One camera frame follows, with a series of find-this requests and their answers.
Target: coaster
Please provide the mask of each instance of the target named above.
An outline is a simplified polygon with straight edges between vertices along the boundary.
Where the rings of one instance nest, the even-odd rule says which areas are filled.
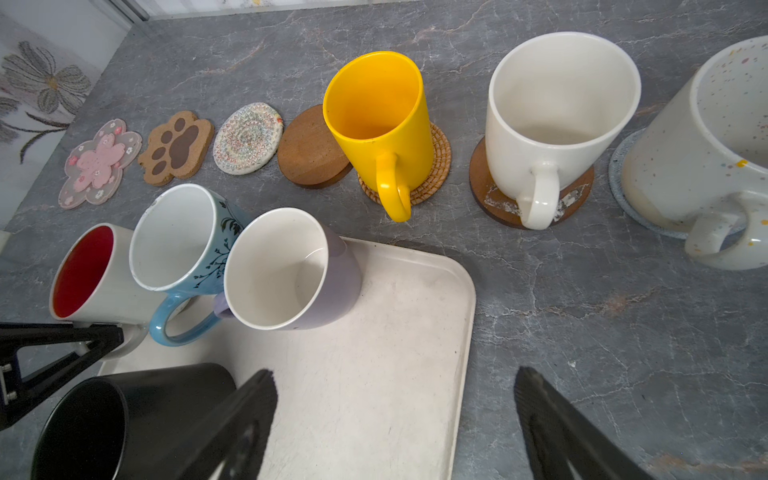
[[[231,114],[214,141],[214,161],[225,173],[244,175],[266,165],[283,136],[283,119],[264,103]]]
[[[560,191],[560,202],[558,202],[558,208],[554,213],[550,227],[573,215],[587,201],[593,182],[594,167],[590,167],[574,183]],[[475,147],[472,159],[469,161],[469,183],[472,185],[472,194],[480,208],[491,218],[508,227],[529,230],[523,226],[520,220],[518,203],[504,195],[496,187],[496,183],[491,177],[491,171],[488,169],[488,158],[485,156],[485,137]]]
[[[448,142],[445,134],[442,133],[442,130],[440,130],[440,127],[435,124],[432,124],[432,146],[435,148],[432,170],[429,172],[427,179],[424,180],[424,183],[411,192],[411,205],[420,204],[434,195],[437,190],[440,190],[442,183],[448,176],[448,170],[451,169],[451,144]],[[368,198],[381,205],[382,201],[379,198],[379,194],[371,190],[359,176],[357,180],[360,182],[362,191],[368,195]]]
[[[627,215],[632,217],[634,221],[638,222],[643,227],[646,227],[648,230],[660,235],[664,235],[666,237],[685,240],[688,238],[687,232],[677,232],[675,230],[662,228],[650,220],[646,220],[645,217],[640,215],[640,213],[638,213],[637,210],[635,210],[629,204],[629,202],[627,202],[627,198],[624,197],[624,190],[621,188],[621,171],[624,169],[624,159],[627,157],[629,150],[642,136],[644,131],[645,129],[643,128],[642,130],[638,130],[633,134],[629,134],[625,139],[621,141],[619,146],[616,147],[614,154],[611,155],[611,161],[608,162],[608,184],[611,186],[611,193],[614,195],[614,199],[616,199],[616,203],[619,204],[619,207],[621,207],[621,209],[626,212]],[[744,228],[746,228],[744,225],[734,228],[728,235],[739,233],[741,230],[744,230]]]
[[[114,195],[126,168],[141,150],[141,136],[128,131],[119,118],[109,120],[93,140],[79,144],[67,157],[69,177],[58,195],[58,204],[69,210],[86,200],[100,205]]]
[[[180,111],[155,127],[147,139],[147,150],[139,156],[144,181],[162,187],[176,178],[189,178],[203,164],[214,126],[191,111]]]
[[[288,180],[305,188],[328,187],[352,170],[326,125],[321,104],[303,111],[286,127],[277,164]]]

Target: pink flower coaster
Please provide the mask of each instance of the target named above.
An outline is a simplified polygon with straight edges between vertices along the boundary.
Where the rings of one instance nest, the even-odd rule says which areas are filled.
[[[141,136],[127,131],[119,118],[108,121],[93,140],[79,144],[67,157],[69,177],[58,195],[58,204],[69,210],[88,200],[100,205],[118,190],[126,168],[141,150]]]

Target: mug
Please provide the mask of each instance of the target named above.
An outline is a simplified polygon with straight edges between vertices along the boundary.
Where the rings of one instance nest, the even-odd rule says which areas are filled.
[[[352,60],[328,85],[323,117],[390,218],[407,221],[411,191],[427,179],[435,156],[419,67],[394,51]]]
[[[235,239],[252,217],[207,188],[181,184],[163,192],[141,216],[128,252],[131,273],[147,290],[167,296],[154,312],[150,335],[181,346],[219,322],[211,313],[176,336],[166,333],[170,315],[193,296],[223,291],[224,267]]]
[[[347,313],[361,285],[344,240],[303,210],[278,208],[237,239],[214,309],[258,330],[312,329]]]
[[[549,227],[560,190],[632,118],[640,89],[629,55],[586,33],[532,38],[499,62],[488,87],[488,169],[498,189],[517,200],[525,227]]]
[[[79,326],[116,323],[130,339],[104,360],[127,355],[147,335],[147,325],[164,295],[147,291],[131,276],[128,247],[133,230],[100,223],[69,249],[54,277],[48,309],[56,320]]]
[[[86,379],[48,417],[29,478],[152,478],[159,462],[235,390],[232,376],[215,363]]]
[[[621,186],[643,217],[688,232],[685,251],[723,270],[768,262],[768,36],[701,66],[627,152]],[[720,251],[734,228],[746,229]]]

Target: white mug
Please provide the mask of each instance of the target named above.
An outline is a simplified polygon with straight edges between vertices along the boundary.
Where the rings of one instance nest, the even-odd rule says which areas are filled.
[[[116,323],[129,337],[103,357],[127,355],[147,335],[147,326],[165,295],[141,288],[128,266],[133,230],[100,223],[69,249],[54,278],[48,309],[56,320],[76,326]]]
[[[549,227],[560,190],[600,157],[632,118],[640,74],[610,41],[574,31],[510,51],[488,88],[485,148],[499,190],[524,226]]]
[[[716,54],[629,150],[621,186],[637,212],[688,232],[685,251],[724,270],[768,262],[768,36]],[[733,228],[746,230],[720,251]]]

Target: white tray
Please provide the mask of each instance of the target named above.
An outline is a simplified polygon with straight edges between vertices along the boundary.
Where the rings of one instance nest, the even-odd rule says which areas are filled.
[[[260,480],[451,478],[475,316],[472,279],[448,257],[345,240],[362,269],[362,292],[342,319],[289,332],[229,319],[182,347],[148,337],[99,374],[216,362],[242,385],[272,369],[277,411]],[[211,297],[191,302],[170,332],[211,305]]]

